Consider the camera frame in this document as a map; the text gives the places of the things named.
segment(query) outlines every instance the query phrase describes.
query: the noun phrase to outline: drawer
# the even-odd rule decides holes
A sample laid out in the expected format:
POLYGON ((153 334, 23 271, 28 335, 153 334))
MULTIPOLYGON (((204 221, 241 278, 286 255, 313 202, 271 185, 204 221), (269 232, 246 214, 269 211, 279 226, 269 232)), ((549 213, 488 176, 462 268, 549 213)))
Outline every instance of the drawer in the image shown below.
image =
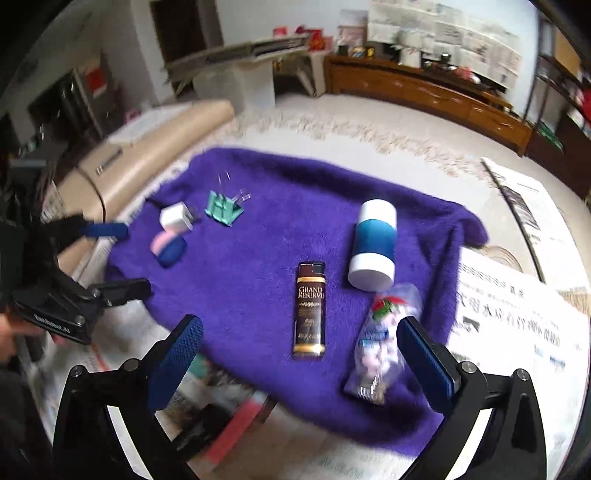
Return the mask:
POLYGON ((378 70, 334 67, 333 81, 337 92, 352 90, 355 92, 376 93, 389 98, 401 97, 404 89, 403 77, 378 70))
POLYGON ((472 101, 459 93, 416 80, 406 82, 403 98, 459 118, 467 118, 472 106, 472 101))
POLYGON ((516 145, 521 145, 528 133, 528 128, 519 120, 484 106, 472 105, 468 121, 516 145))

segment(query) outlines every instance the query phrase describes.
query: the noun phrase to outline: wooden tv stand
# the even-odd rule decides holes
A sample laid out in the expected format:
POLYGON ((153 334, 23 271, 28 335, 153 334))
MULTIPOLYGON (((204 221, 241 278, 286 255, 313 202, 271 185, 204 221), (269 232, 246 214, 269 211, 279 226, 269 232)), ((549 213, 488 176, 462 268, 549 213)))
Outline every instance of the wooden tv stand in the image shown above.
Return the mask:
POLYGON ((326 56, 324 72, 329 93, 350 92, 425 110, 485 134, 519 156, 530 140, 531 127, 505 112, 509 103, 461 79, 384 59, 339 55, 326 56))

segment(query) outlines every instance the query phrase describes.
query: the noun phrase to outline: beige leather sofa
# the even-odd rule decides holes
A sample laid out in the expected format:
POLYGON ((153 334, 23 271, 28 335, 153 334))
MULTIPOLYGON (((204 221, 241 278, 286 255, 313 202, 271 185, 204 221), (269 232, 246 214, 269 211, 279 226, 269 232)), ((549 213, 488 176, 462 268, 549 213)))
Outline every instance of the beige leather sofa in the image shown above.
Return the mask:
MULTIPOLYGON (((234 118, 226 100, 195 102, 186 110, 142 136, 137 141, 105 140, 80 163, 105 202, 106 220, 117 214, 158 173, 183 151, 234 118)), ((72 170, 58 185, 66 214, 83 213, 101 222, 103 210, 89 179, 72 170)), ((94 240, 81 239, 59 256, 60 268, 72 274, 90 251, 94 240)))

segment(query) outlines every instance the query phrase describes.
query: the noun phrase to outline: person's hand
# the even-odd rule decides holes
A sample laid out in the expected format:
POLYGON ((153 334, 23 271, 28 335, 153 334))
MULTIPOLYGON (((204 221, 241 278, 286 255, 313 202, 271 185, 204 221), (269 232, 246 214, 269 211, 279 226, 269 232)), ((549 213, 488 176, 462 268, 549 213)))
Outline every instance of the person's hand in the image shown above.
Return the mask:
POLYGON ((42 328, 10 312, 0 313, 0 363, 5 364, 16 354, 15 335, 32 336, 41 335, 43 332, 42 328))

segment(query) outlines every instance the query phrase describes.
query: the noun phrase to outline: gold band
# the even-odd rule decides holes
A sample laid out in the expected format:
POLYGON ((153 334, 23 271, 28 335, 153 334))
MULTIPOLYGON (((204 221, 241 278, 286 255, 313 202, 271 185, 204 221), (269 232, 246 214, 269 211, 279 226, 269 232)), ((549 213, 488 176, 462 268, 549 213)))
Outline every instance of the gold band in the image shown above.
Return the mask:
POLYGON ((301 281, 316 281, 318 283, 326 283, 326 279, 324 277, 297 277, 297 283, 301 281))
POLYGON ((324 345, 319 343, 296 343, 294 353, 324 353, 324 345))

